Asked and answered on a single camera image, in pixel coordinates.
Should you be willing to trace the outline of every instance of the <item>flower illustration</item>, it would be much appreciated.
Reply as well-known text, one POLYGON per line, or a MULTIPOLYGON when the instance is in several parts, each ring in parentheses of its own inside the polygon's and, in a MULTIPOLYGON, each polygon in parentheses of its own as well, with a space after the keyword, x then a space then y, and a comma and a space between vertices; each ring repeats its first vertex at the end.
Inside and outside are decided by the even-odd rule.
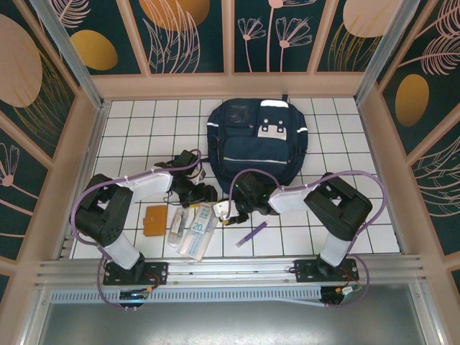
MULTIPOLYGON (((38 199, 37 196, 25 191, 24 189, 14 184, 14 174, 16 173, 18 164, 19 164, 19 149, 15 147, 14 145, 11 145, 9 147, 9 153, 8 153, 8 149, 6 148, 6 145, 3 142, 0 142, 0 188, 1 187, 5 187, 5 188, 13 187, 27 196, 38 199)), ((13 210, 22 212, 29 216, 32 215, 31 211, 28 211, 26 209, 13 205, 12 203, 9 203, 2 199, 0 199, 0 205, 10 207, 13 210)))
POLYGON ((13 184, 14 173, 19 162, 19 149, 12 145, 8 151, 6 145, 0 143, 0 185, 9 187, 13 184))
POLYGON ((282 72, 282 58, 286 48, 308 45, 312 41, 308 18, 293 18, 286 26, 286 17, 276 20, 276 33, 281 47, 280 72, 282 72))
POLYGON ((270 18, 268 19, 268 35, 267 35, 267 72, 270 72, 270 38, 272 33, 273 13, 275 9, 282 7, 305 6, 314 4, 316 0, 268 0, 268 4, 272 8, 270 10, 270 18))
POLYGON ((255 40, 257 38, 262 38, 267 35, 267 32, 263 30, 264 26, 262 25, 260 18, 248 19, 246 22, 245 18, 238 19, 238 28, 241 34, 243 35, 244 46, 246 47, 246 59, 247 65, 249 67, 249 72, 252 72, 251 60, 249 59, 249 49, 247 47, 247 41, 255 40))
POLYGON ((268 0, 273 9, 280 9, 283 6, 304 6, 313 2, 316 2, 316 0, 268 0))

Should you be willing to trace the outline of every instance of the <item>metal plate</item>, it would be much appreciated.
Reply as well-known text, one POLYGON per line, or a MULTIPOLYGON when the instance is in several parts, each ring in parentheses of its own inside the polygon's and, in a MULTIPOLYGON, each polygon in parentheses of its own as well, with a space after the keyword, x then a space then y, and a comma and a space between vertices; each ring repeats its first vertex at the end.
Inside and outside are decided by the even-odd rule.
POLYGON ((120 272, 119 267, 113 262, 106 265, 106 272, 103 276, 103 285, 106 286, 124 286, 124 285, 154 285, 156 276, 160 278, 158 285, 166 285, 167 269, 169 264, 167 262, 146 262, 144 266, 144 275, 135 282, 134 278, 130 275, 125 275, 120 272))
POLYGON ((345 259, 344 263, 334 270, 334 273, 325 277, 318 270, 316 259, 302 259, 294 261, 295 279, 297 282, 347 282, 348 277, 341 268, 355 280, 359 280, 357 263, 354 259, 345 259))

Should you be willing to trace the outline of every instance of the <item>white patch on backpack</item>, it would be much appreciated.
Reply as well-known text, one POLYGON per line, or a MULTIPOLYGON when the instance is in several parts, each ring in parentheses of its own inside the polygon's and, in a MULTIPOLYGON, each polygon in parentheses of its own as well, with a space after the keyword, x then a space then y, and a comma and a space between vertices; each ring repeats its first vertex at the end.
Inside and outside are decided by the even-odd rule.
POLYGON ((264 119, 263 125, 259 127, 257 136, 259 138, 281 139, 284 141, 288 138, 283 122, 279 121, 277 124, 270 124, 269 119, 264 119))

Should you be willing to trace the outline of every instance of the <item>white tile floor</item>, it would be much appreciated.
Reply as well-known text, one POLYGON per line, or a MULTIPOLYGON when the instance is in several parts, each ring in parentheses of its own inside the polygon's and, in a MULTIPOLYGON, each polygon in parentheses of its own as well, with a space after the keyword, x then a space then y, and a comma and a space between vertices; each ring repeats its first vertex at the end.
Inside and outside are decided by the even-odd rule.
MULTIPOLYGON (((305 114, 309 131, 308 154, 293 185, 313 182, 328 171, 365 170, 376 173, 361 119, 352 98, 292 98, 290 102, 305 114)), ((151 167, 172 155, 200 148, 207 155, 207 118, 221 99, 172 101, 113 102, 106 122, 94 173, 109 177, 131 175, 151 167)), ((214 185, 222 196, 209 164, 205 163, 205 183, 214 185)), ((380 207, 382 193, 369 178, 347 176, 348 183, 371 198, 372 216, 380 207)), ((165 237, 145 237, 142 219, 149 205, 163 204, 166 195, 154 195, 132 205, 125 224, 125 233, 145 257, 177 258, 165 237)), ((168 206, 169 228, 176 206, 168 206)), ((219 226, 205 257, 252 257, 318 254, 327 230, 311 212, 293 212, 281 216, 262 216, 257 212, 243 224, 219 226), (241 248, 235 244, 263 221, 268 227, 241 248)), ((359 236, 353 253, 396 253, 399 245, 385 211, 359 236)), ((72 258, 100 257, 93 247, 74 244, 72 258)))

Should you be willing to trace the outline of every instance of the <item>wooden block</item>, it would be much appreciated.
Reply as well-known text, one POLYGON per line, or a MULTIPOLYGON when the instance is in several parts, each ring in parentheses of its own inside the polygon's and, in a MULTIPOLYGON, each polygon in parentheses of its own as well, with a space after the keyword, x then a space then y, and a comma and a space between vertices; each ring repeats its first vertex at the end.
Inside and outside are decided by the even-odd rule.
POLYGON ((166 235, 167 205, 149 206, 145 211, 144 236, 166 235))

